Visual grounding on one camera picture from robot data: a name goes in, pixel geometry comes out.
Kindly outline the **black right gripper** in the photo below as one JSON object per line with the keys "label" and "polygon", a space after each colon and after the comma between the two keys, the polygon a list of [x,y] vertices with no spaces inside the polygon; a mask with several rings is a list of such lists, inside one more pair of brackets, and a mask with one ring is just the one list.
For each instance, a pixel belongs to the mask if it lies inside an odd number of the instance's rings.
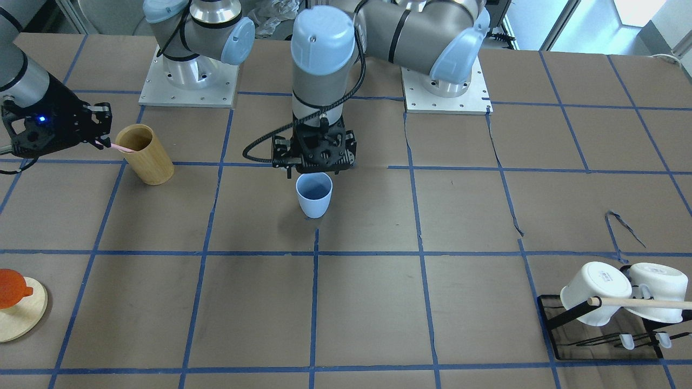
{"label": "black right gripper", "polygon": [[89,104],[59,81],[50,81],[36,103],[22,108],[19,102],[17,94],[2,95],[2,122],[10,136],[2,155],[39,158],[79,143],[99,150],[111,145],[111,104]]}

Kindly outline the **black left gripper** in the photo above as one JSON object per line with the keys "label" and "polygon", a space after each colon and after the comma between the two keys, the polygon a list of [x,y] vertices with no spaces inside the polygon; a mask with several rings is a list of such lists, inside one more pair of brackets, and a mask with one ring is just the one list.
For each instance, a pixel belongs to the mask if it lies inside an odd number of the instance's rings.
{"label": "black left gripper", "polygon": [[354,167],[357,141],[354,132],[347,130],[343,120],[319,126],[299,125],[289,139],[272,137],[272,165],[299,174],[334,172]]}

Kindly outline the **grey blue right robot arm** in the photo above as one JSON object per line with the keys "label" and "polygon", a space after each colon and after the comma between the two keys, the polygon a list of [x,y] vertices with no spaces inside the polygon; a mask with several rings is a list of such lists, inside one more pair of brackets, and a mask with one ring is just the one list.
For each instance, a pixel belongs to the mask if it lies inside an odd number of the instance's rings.
{"label": "grey blue right robot arm", "polygon": [[[242,64],[255,24],[240,1],[141,1],[156,40],[165,84],[176,91],[217,84],[222,68]],[[37,160],[80,144],[112,148],[110,103],[89,103],[17,40],[43,1],[2,1],[2,155]]]}

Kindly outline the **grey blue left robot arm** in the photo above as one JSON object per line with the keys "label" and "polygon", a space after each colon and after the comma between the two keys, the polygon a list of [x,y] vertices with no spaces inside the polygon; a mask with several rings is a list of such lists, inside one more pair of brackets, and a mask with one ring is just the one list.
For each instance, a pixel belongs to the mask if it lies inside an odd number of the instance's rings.
{"label": "grey blue left robot arm", "polygon": [[365,58],[462,84],[490,24],[483,1],[427,1],[422,10],[336,1],[302,10],[291,40],[292,121],[267,135],[269,163],[301,174],[353,167],[357,140],[343,104],[365,80]]}

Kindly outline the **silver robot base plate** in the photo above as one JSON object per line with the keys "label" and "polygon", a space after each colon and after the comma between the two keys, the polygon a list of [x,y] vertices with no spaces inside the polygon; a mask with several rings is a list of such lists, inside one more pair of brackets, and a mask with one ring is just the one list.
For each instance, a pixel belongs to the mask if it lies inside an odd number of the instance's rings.
{"label": "silver robot base plate", "polygon": [[490,115],[494,112],[478,57],[462,84],[437,81],[405,67],[401,68],[401,79],[407,113]]}

